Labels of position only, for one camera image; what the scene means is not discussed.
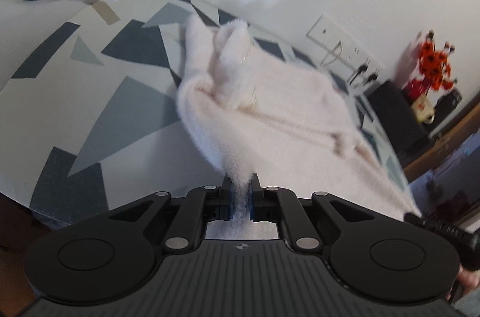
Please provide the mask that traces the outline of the pink fluffy garment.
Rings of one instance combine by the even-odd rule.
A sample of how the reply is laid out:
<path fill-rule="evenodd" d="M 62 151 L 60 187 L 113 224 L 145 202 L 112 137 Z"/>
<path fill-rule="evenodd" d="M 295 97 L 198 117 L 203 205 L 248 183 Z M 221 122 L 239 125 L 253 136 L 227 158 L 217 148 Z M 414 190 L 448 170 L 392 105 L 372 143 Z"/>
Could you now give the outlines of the pink fluffy garment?
<path fill-rule="evenodd" d="M 391 181 L 331 79 L 287 64 L 253 44 L 247 24 L 185 24 L 185 72 L 176 108 L 194 144 L 233 182 L 233 217 L 208 225 L 213 239 L 273 239 L 250 218 L 248 185 L 316 191 L 402 220 L 413 196 Z"/>

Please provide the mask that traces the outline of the white wall socket panel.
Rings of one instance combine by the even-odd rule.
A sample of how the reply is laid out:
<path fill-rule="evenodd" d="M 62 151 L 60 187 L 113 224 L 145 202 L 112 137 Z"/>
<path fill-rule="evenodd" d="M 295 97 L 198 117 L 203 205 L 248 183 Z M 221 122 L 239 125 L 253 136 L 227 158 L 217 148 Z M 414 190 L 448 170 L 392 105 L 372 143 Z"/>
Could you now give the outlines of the white wall socket panel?
<path fill-rule="evenodd" d="M 310 27 L 306 38 L 320 49 L 320 67 L 336 73 L 346 82 L 360 65 L 363 63 L 368 65 L 367 71 L 352 83 L 353 87 L 362 87 L 362 82 L 373 72 L 378 72 L 378 79 L 375 82 L 382 80 L 384 65 L 375 60 L 347 31 L 344 31 L 326 14 L 320 15 L 320 18 Z"/>

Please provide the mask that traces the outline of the geometric patterned table mat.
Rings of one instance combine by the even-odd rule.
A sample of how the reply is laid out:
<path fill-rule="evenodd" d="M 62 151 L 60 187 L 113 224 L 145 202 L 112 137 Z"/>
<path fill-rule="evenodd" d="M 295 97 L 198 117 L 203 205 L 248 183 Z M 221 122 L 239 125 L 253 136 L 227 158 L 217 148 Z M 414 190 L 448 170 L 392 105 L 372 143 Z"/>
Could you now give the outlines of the geometric patterned table mat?
<path fill-rule="evenodd" d="M 41 43 L 1 90 L 1 192 L 75 224 L 158 191 L 183 197 L 224 179 L 194 144 L 176 108 L 185 24 L 235 18 L 195 0 L 102 0 Z M 373 110 L 342 79 L 252 26 L 254 45 L 325 73 L 387 175 L 411 190 Z"/>

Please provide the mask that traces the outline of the red orange flower ornament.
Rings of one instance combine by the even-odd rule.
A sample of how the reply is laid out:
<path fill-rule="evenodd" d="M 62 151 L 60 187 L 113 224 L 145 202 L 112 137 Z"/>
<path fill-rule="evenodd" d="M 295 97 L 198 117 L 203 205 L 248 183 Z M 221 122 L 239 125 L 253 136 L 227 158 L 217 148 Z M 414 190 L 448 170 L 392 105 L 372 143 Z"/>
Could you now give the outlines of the red orange flower ornament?
<path fill-rule="evenodd" d="M 452 77 L 450 63 L 450 56 L 456 51 L 453 44 L 446 42 L 441 49 L 438 49 L 434 31 L 430 30 L 418 47 L 418 54 L 416 54 L 418 75 L 402 89 L 409 104 L 413 104 L 421 96 L 427 96 L 430 90 L 449 91 L 457 84 L 457 79 Z"/>

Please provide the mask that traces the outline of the black box speaker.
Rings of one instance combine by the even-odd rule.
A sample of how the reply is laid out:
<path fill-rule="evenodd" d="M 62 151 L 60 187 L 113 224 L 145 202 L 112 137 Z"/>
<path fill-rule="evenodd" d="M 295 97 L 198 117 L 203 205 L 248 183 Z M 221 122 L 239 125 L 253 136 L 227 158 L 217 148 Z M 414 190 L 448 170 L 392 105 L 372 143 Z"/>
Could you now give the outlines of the black box speaker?
<path fill-rule="evenodd" d="M 383 82 L 367 95 L 367 99 L 403 167 L 431 147 L 429 134 L 416 120 L 408 101 L 393 82 Z"/>

